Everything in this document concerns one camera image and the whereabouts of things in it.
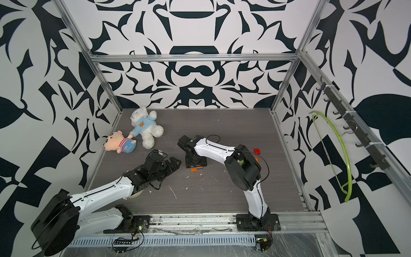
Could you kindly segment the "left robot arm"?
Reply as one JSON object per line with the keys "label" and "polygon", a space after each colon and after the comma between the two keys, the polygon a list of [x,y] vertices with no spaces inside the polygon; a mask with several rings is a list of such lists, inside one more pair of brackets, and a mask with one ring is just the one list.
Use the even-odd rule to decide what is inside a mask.
{"label": "left robot arm", "polygon": [[59,192],[51,198],[31,225],[35,244],[45,257],[58,254],[74,240],[103,230],[128,229],[132,217],[124,206],[103,210],[119,200],[138,197],[152,182],[162,182],[177,171],[181,160],[166,158],[164,152],[150,152],[144,164],[124,172],[118,179],[90,191],[69,195]]}

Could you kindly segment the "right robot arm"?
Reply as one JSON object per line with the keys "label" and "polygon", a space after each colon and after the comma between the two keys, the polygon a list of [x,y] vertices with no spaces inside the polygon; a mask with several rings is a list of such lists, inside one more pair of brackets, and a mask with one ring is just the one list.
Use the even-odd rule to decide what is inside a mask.
{"label": "right robot arm", "polygon": [[225,146],[197,135],[182,136],[178,147],[186,153],[187,168],[205,167],[207,159],[224,165],[233,184],[245,194],[251,221],[260,226],[267,223],[270,209],[261,189],[261,166],[246,146]]}

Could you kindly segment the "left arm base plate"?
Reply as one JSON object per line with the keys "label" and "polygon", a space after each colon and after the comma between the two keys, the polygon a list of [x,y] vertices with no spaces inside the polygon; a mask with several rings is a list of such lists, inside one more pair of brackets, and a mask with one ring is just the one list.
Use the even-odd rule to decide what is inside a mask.
{"label": "left arm base plate", "polygon": [[133,215],[131,211],[124,205],[116,205],[115,209],[122,214],[122,222],[120,225],[111,230],[104,230],[103,233],[134,233],[135,231],[147,232],[150,224],[150,215]]}

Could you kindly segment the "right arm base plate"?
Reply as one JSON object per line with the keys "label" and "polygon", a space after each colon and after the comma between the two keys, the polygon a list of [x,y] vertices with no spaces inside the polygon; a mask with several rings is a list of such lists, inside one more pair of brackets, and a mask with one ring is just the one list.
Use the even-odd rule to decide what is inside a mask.
{"label": "right arm base plate", "polygon": [[258,219],[251,214],[237,214],[236,225],[239,231],[281,231],[277,214],[266,214]]}

